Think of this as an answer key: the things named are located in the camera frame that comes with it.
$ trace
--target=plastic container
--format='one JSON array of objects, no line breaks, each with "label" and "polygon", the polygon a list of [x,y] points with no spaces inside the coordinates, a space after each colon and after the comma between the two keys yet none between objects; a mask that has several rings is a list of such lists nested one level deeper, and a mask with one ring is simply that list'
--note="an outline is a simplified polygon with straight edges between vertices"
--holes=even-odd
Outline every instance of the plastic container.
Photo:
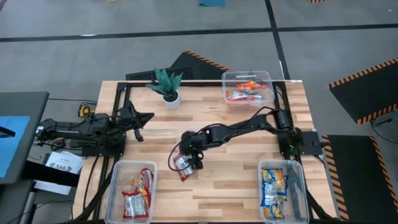
[{"label": "plastic container", "polygon": [[[154,174],[149,217],[140,219],[123,218],[124,197],[122,195],[122,191],[131,191],[130,181],[135,178],[143,168],[148,168]],[[118,161],[113,168],[108,203],[106,205],[105,222],[107,224],[150,223],[154,215],[156,184],[157,165],[155,162],[127,160]]]},{"label": "plastic container", "polygon": [[[250,71],[250,72],[225,72],[221,78],[223,83],[224,100],[230,105],[258,105],[261,106],[270,101],[274,101],[274,89],[272,87],[271,76],[265,71]],[[237,87],[238,84],[245,84],[254,81],[266,88],[259,88],[255,90],[255,95],[252,95],[253,100],[231,101],[227,94],[233,92],[242,92],[242,89]]]},{"label": "plastic container", "polygon": [[287,201],[284,202],[284,219],[264,216],[264,208],[260,208],[260,216],[264,223],[297,223],[310,221],[308,214],[307,192],[305,190],[303,167],[297,161],[262,160],[259,162],[259,198],[262,199],[262,169],[282,169],[287,179]]}]

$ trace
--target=wooden tabletop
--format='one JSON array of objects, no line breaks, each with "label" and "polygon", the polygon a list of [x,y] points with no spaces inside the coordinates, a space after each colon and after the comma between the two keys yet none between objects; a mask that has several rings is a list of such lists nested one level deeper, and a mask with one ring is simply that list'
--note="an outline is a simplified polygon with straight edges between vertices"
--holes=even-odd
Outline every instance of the wooden tabletop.
[{"label": "wooden tabletop", "polygon": [[[294,125],[304,131],[311,130],[312,117],[303,83],[285,83]],[[116,86],[117,82],[103,82],[97,113],[112,114]],[[212,123],[237,123],[249,119],[256,109],[243,111],[228,108],[221,87],[180,87],[178,90],[182,104],[176,110],[168,110],[163,105],[162,97],[152,90],[146,87],[131,88],[130,99],[136,110],[142,113],[153,112],[155,116],[141,131],[144,142],[137,142],[133,131],[127,132],[126,148],[121,159],[154,161],[159,167],[152,222],[261,221],[257,165],[262,159],[282,159],[277,137],[267,131],[256,131],[236,137],[221,147],[209,149],[205,151],[204,169],[195,171],[188,180],[181,182],[178,174],[167,167],[167,158],[183,132],[198,131]],[[302,156],[302,160],[309,191],[325,211],[335,217],[323,164],[313,156]],[[83,196],[93,161],[93,157],[87,158],[81,170],[73,205],[75,216],[82,211]],[[93,171],[87,204],[97,191],[101,166],[102,158]],[[107,200],[108,190],[102,199],[100,218],[105,216]]]}]

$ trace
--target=snake plant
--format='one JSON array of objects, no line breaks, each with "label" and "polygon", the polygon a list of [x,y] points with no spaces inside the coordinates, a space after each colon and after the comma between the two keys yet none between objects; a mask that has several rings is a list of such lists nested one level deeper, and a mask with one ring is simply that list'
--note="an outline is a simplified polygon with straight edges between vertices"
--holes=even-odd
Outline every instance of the snake plant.
[{"label": "snake plant", "polygon": [[170,77],[167,75],[166,69],[160,71],[155,69],[157,83],[146,84],[146,87],[154,90],[156,93],[163,95],[165,101],[173,102],[178,98],[177,89],[181,85],[181,75],[174,76],[173,73]]}]

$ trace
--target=concrete floor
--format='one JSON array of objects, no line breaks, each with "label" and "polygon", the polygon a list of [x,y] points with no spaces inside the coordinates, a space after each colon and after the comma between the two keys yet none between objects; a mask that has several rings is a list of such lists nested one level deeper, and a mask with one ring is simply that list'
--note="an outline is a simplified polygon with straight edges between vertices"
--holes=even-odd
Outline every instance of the concrete floor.
[{"label": "concrete floor", "polygon": [[[396,0],[271,3],[278,27],[391,24],[398,20]],[[268,27],[263,0],[227,0],[221,8],[199,7],[196,1],[184,0],[7,0],[0,12],[0,38]],[[398,192],[396,145],[376,136],[369,124],[356,125],[328,89],[332,81],[396,57],[398,29],[279,35],[291,79],[304,82],[319,134],[375,136]],[[271,32],[3,42],[0,91],[43,90],[50,92],[50,97],[95,100],[102,80],[123,80],[127,73],[168,67],[183,50],[232,70],[265,70],[273,79],[282,78]],[[77,107],[75,102],[49,101],[43,118],[78,121]],[[394,128],[387,124],[379,131],[397,141]],[[33,147],[31,155],[40,157],[47,151]],[[34,223],[62,222],[69,215],[70,204],[44,206],[37,210]]]}]

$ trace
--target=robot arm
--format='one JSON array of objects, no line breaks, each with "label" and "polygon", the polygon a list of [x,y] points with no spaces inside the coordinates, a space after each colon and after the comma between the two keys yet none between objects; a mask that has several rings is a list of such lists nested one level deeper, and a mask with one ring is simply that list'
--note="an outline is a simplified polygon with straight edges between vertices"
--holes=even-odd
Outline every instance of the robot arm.
[{"label": "robot arm", "polygon": [[140,113],[128,102],[119,109],[119,115],[105,113],[91,114],[80,123],[58,122],[46,119],[37,128],[40,142],[58,138],[81,140],[84,146],[112,147],[126,131],[134,130],[136,139],[142,142],[139,129],[154,116],[154,113]]},{"label": "robot arm", "polygon": [[[182,134],[182,141],[179,144],[180,153],[191,158],[189,163],[192,169],[202,169],[203,164],[201,160],[203,159],[203,151],[209,148],[220,147],[234,137],[253,131],[265,130],[283,137],[286,140],[287,147],[295,147],[303,144],[301,130],[293,128],[292,124],[287,124],[288,122],[284,119],[285,113],[286,111],[284,110],[272,110],[267,114],[255,114],[248,120],[230,126],[214,124],[202,128],[197,133],[186,131]],[[278,128],[268,123],[267,116],[270,114],[274,116]]]}]

